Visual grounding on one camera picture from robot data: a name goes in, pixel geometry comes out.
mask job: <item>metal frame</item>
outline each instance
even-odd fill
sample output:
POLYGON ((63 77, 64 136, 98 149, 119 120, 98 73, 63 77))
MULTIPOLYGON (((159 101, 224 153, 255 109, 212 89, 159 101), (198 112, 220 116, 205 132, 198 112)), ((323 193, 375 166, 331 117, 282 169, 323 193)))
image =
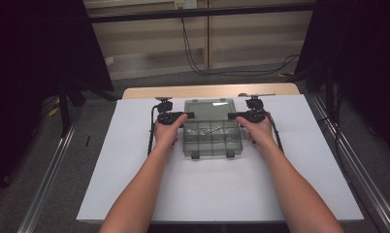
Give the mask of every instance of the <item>metal frame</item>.
POLYGON ((34 200, 29 207, 29 210, 26 212, 25 217, 17 231, 17 233, 31 233, 34 231, 35 226, 38 222, 38 219, 41 215, 42 209, 47 202, 50 188, 52 187, 53 181, 55 180, 55 176, 57 171, 59 170, 59 166, 65 156, 65 152, 69 147, 72 136, 74 135, 75 128, 78 125, 78 121, 81 118, 82 107, 78 107, 74 122, 69 128, 68 133, 64 138, 61 138, 59 141, 58 148, 55 151, 52 162, 50 163, 47 173, 44 176, 44 179, 41 182, 40 187, 38 188, 37 194, 35 195, 34 200))
MULTIPOLYGON (((325 103, 319 96, 312 96, 312 101, 317 109, 317 111, 321 114, 322 117, 325 117, 325 122, 328 125, 329 131, 334 138, 337 136, 336 125, 327 118, 326 106, 325 103)), ((375 184, 370 174, 365 169, 358 155, 355 153, 349 142, 346 140, 343 133, 339 130, 338 132, 338 145, 339 149, 341 149, 344 158, 349 163, 352 171, 360 182, 361 186, 364 188, 368 197, 374 204, 374 208, 385 224, 386 228, 390 232, 390 204, 386 197, 383 195, 382 191, 375 184)))
POLYGON ((118 22, 118 21, 136 21, 148 19, 163 19, 163 18, 181 18, 181 17, 215 17, 215 16, 230 16, 230 15, 248 15, 248 14, 265 14, 265 13, 282 13, 282 12, 303 12, 313 11, 318 9, 331 9, 339 7, 341 2, 313 2, 313 3, 297 3, 297 4, 277 4, 277 5, 261 5, 253 7, 233 7, 233 8, 202 8, 202 9, 187 9, 187 10, 172 10, 133 14, 107 14, 107 15, 92 15, 88 20, 91 23, 103 22, 118 22))

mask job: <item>clear container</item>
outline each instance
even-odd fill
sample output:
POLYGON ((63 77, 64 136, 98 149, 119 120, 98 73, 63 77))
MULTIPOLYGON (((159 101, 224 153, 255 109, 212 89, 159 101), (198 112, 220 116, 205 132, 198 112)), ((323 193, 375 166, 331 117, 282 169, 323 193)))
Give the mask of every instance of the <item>clear container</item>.
POLYGON ((202 156, 234 157, 243 150, 238 123, 228 119, 235 112, 232 99, 187 100, 185 111, 195 118, 183 126, 183 153, 192 159, 202 156))

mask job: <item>electrical outlet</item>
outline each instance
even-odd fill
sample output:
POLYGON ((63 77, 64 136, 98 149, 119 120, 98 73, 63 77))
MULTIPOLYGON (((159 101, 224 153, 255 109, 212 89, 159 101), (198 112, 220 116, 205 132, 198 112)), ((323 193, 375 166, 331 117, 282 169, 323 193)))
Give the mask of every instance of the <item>electrical outlet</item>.
POLYGON ((197 0, 186 0, 185 9, 197 9, 197 8, 198 8, 197 0))
POLYGON ((185 9, 185 0, 175 0, 175 10, 185 9))

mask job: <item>gray floor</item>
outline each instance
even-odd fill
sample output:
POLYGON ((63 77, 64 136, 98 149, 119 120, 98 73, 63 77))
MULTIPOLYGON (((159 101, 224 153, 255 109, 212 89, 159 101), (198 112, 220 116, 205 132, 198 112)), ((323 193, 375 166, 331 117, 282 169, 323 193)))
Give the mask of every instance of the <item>gray floor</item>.
MULTIPOLYGON (((266 67, 242 67, 246 70, 271 69, 266 67)), ((282 72, 293 71, 294 64, 282 72)), ((121 96, 123 90, 134 86, 159 85, 186 85, 186 84, 219 84, 219 83, 279 83, 281 79, 276 74, 268 77, 222 77, 198 76, 193 72, 162 75, 139 79, 114 81, 115 95, 121 96)), ((301 92, 306 93, 305 82, 297 83, 301 92)), ((105 139, 108 126, 111 122, 115 103, 101 100, 92 93, 85 93, 87 104, 82 108, 80 123, 74 133, 72 142, 67 149, 65 158, 58 170, 49 198, 35 227, 35 232, 96 232, 98 225, 90 225, 75 221, 81 204, 82 195, 88 185, 100 149, 105 139)), ((48 169, 60 136, 60 115, 44 116, 39 124, 38 132, 28 147, 26 155, 20 160, 11 174, 11 185, 0 188, 0 232, 17 232, 29 208, 36 190, 48 169)), ((359 115, 346 99, 341 106, 341 130, 347 137, 351 146, 362 160, 367 171, 372 176, 384 196, 390 203, 390 151, 385 142, 369 131, 368 123, 359 115)), ((388 232, 376 212, 373 203, 348 164, 348 176, 359 193, 356 196, 358 204, 365 216, 365 220, 343 223, 346 232, 388 232)), ((153 226, 152 231, 187 232, 181 225, 153 226)), ((229 226, 190 226, 192 232, 219 232, 226 228, 226 232, 285 232, 283 224, 268 226, 255 225, 229 225, 229 226)))

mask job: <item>white table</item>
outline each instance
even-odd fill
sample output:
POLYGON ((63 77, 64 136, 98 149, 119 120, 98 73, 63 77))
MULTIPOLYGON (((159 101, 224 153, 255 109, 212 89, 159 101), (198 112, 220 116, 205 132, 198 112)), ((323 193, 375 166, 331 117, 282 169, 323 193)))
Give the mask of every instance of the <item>white table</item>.
MULTIPOLYGON (((245 98, 233 99, 237 111, 247 110, 245 98)), ((363 219, 305 97, 277 95, 261 99, 274 117, 285 155, 337 219, 363 219)), ((174 111, 183 111, 184 100, 172 100, 174 111)), ((155 104, 158 101, 154 99, 118 101, 77 220, 102 222, 116 197, 138 172, 146 159, 150 109, 155 104)), ((243 153, 236 159, 193 161, 183 156, 181 130, 179 140, 165 169, 153 222, 283 221, 268 168, 253 144, 243 141, 243 153)))

